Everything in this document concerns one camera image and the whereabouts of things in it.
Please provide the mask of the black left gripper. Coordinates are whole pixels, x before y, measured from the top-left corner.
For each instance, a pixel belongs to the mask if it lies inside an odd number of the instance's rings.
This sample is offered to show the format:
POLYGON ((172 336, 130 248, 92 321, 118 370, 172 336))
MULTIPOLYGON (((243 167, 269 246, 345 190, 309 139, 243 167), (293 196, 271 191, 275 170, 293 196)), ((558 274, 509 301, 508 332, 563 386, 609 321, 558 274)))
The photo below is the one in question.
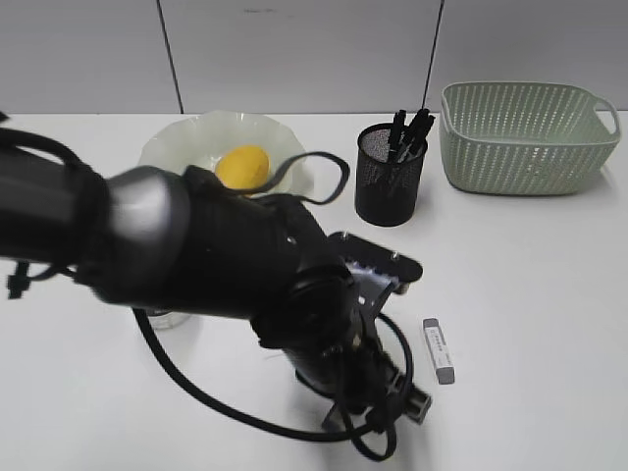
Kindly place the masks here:
POLYGON ((352 234, 309 232, 294 243, 303 253, 293 286, 297 380, 377 430, 400 416, 422 424, 432 398, 395 365, 376 328, 390 296, 418 281, 422 266, 352 234))

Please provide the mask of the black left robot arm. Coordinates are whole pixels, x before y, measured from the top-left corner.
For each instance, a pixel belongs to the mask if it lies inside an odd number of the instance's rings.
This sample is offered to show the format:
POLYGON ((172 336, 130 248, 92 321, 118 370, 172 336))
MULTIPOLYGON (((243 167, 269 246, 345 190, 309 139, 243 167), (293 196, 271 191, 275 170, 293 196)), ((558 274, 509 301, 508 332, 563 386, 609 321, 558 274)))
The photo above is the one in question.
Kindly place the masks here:
POLYGON ((248 321, 297 379, 383 432, 422 422, 431 397, 384 352, 375 324, 421 265, 349 233, 326 234, 310 199, 250 190, 211 172, 140 166, 104 178, 64 144, 1 131, 1 254, 7 288, 65 276, 146 320, 161 312, 248 321))

